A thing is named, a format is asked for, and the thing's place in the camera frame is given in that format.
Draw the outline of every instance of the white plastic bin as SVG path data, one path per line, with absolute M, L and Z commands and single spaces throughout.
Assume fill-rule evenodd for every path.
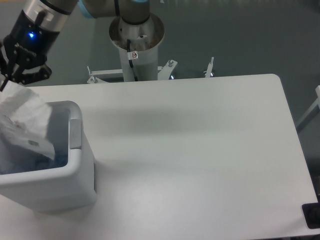
M 0 194 L 35 211 L 53 211 L 93 204 L 94 154 L 83 130 L 82 113 L 71 101 L 52 102 L 47 138 L 57 156 L 66 157 L 64 166 L 31 170 L 38 158 L 24 149 L 8 147 L 0 139 L 0 172 L 26 162 L 26 171 L 0 175 Z

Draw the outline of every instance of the metal frame leg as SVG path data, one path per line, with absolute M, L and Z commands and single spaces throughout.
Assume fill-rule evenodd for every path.
M 295 127 L 297 133 L 299 134 L 318 113 L 320 113 L 320 100 L 317 98 L 297 122 Z

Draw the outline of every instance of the sticker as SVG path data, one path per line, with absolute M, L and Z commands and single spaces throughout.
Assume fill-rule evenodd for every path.
M 137 51 L 128 52 L 129 60 L 135 60 L 135 59 L 138 59 L 138 57 L 139 57 L 139 55 L 138 55 Z

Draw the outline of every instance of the black cable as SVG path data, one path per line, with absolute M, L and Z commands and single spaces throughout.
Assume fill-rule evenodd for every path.
M 130 51 L 130 43 L 131 43 L 131 41 L 130 41 L 130 39 L 128 39 L 128 40 L 126 41 L 126 51 L 127 51 L 128 53 L 131 52 L 131 51 Z M 136 75 L 136 73 L 135 73 L 135 70 L 134 70 L 134 63 L 133 63 L 132 60 L 130 60 L 130 59 L 129 59 L 129 65 L 130 65 L 130 68 L 132 69 L 134 81 L 138 82 L 138 77 L 137 77 L 137 75 Z
M 0 92 L 2 92 L 5 89 L 8 82 L 9 82 L 9 78 L 8 78 L 8 76 L 5 76 L 5 80 L 3 81 L 2 85 L 0 86 Z

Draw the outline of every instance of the white table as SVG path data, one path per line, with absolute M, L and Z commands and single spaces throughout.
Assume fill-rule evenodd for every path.
M 250 240 L 319 234 L 280 79 L 34 87 L 82 109 L 95 205 L 52 214 L 0 196 L 2 240 Z

